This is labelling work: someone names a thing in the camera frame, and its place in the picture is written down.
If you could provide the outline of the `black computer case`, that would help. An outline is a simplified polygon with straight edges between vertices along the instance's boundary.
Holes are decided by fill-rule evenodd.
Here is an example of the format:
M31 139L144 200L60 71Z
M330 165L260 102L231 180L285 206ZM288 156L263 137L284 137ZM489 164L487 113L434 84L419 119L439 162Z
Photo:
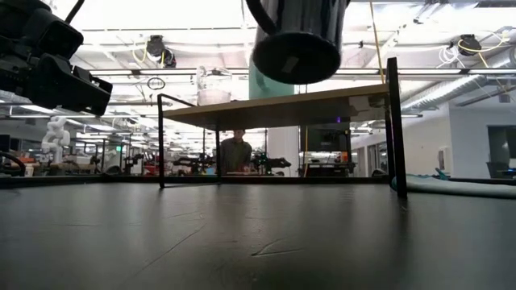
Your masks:
M349 151L351 132L348 123L301 126L301 150L308 152Z

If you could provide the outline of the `teal plastic mug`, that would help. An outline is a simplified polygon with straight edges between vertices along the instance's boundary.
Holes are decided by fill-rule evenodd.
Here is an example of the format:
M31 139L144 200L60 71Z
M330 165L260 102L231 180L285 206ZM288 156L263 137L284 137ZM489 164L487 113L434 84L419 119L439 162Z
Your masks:
M249 61L248 87L250 100L294 94L294 85L281 83L266 77L256 68L253 60Z

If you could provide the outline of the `dark blue enamel mug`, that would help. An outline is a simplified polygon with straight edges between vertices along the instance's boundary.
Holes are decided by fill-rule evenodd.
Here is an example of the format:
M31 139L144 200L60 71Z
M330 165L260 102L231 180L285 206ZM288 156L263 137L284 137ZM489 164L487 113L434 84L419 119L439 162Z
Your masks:
M341 65L343 23L351 0L245 0L258 28L252 61L266 77L313 84Z

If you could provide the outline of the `person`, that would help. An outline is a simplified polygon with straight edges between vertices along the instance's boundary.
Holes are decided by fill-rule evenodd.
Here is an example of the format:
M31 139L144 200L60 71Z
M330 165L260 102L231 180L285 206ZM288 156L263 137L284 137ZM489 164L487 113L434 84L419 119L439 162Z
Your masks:
M243 140L245 130L234 130L233 136L221 142L222 174L233 172L249 172L252 147Z

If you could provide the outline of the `clear glass mug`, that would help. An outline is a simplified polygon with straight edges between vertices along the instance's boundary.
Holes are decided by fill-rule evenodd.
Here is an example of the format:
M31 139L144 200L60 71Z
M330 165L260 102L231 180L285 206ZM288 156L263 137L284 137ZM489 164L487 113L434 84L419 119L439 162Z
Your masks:
M199 66L196 77L199 106L231 101L233 76L229 70Z

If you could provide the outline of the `light blue cloth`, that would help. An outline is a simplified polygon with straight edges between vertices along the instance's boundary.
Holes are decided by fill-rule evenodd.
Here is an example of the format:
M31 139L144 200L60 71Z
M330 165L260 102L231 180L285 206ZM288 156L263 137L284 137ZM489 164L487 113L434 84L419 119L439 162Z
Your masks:
M406 189L409 193L432 193L516 200L516 185L440 180L433 176L406 175Z

